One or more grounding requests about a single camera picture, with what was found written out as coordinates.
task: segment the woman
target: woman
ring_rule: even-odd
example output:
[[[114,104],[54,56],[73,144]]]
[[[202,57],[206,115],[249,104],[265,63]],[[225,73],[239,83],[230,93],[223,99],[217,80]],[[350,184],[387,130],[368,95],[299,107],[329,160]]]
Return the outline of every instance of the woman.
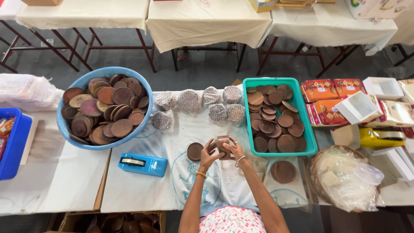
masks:
[[[215,160],[224,156],[222,153],[214,156],[209,155],[208,148],[213,142],[213,139],[210,139],[201,151],[200,167],[185,203],[178,233],[288,233],[289,229],[276,202],[253,170],[239,143],[232,137],[230,137],[230,140],[234,143],[234,146],[226,143],[223,146],[234,154],[236,164],[243,170],[258,210],[255,206],[240,208],[219,205],[210,208],[207,213],[200,213],[206,173]]]

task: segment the teal plastic tray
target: teal plastic tray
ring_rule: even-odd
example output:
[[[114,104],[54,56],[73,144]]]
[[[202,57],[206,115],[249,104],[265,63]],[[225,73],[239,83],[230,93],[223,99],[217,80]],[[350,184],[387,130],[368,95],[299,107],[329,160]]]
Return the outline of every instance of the teal plastic tray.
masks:
[[[301,121],[305,125],[305,131],[303,132],[303,137],[306,139],[307,147],[305,151],[295,152],[295,153],[259,153],[255,151],[253,146],[253,137],[252,137],[252,126],[250,125],[250,114],[249,106],[247,104],[247,93],[246,87],[257,87],[259,85],[280,85],[286,84],[290,86],[293,90],[293,100],[290,102],[293,104],[299,112]],[[313,134],[312,126],[309,121],[308,112],[306,111],[305,102],[303,101],[302,93],[299,88],[299,83],[294,78],[246,78],[243,80],[243,94],[244,94],[244,104],[246,106],[246,115],[247,115],[247,133],[249,134],[250,147],[252,153],[258,156],[303,156],[303,155],[314,155],[318,151],[316,146],[315,135]]]

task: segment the silver bangle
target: silver bangle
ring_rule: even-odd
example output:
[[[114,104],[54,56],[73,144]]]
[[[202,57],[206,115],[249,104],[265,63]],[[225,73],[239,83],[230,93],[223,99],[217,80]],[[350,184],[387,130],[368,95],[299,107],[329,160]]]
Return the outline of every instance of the silver bangle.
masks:
[[[244,156],[242,156],[241,158],[239,158],[239,159],[237,160],[237,162],[236,162],[236,164],[235,164],[235,166],[236,166],[236,167],[238,167],[237,163],[240,161],[240,159],[242,159],[242,158],[244,158],[244,157],[246,157],[246,156],[244,155]]]

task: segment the hand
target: hand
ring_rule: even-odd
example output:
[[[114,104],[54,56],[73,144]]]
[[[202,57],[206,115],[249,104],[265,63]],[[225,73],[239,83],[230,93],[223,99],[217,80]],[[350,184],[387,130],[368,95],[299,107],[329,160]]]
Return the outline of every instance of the hand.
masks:
[[[204,174],[207,173],[208,169],[211,167],[213,162],[219,158],[222,158],[225,154],[220,153],[218,155],[212,156],[216,150],[211,150],[214,148],[214,144],[212,144],[214,138],[210,139],[204,148],[201,150],[201,160],[200,160],[200,167],[198,168],[199,172]]]
[[[231,151],[232,154],[234,154],[234,160],[237,162],[241,157],[244,156],[243,149],[241,148],[240,144],[236,141],[236,139],[230,136],[229,136],[229,139],[234,143],[234,146],[229,145],[227,143],[223,143],[223,147]],[[244,163],[244,162],[247,162],[246,158],[240,160],[238,166],[240,166],[241,163]]]

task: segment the orange gift box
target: orange gift box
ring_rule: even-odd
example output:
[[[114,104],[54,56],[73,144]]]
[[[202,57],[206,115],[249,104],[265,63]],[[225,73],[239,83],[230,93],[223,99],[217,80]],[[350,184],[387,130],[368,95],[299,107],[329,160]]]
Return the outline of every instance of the orange gift box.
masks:
[[[301,92],[306,103],[339,98],[333,82],[329,79],[305,81],[301,85]]]
[[[335,107],[342,100],[320,100],[310,105],[313,121],[316,125],[342,125],[347,119]]]
[[[342,98],[346,95],[355,94],[358,91],[362,91],[364,94],[366,94],[365,88],[360,79],[334,79],[333,83],[339,98]]]

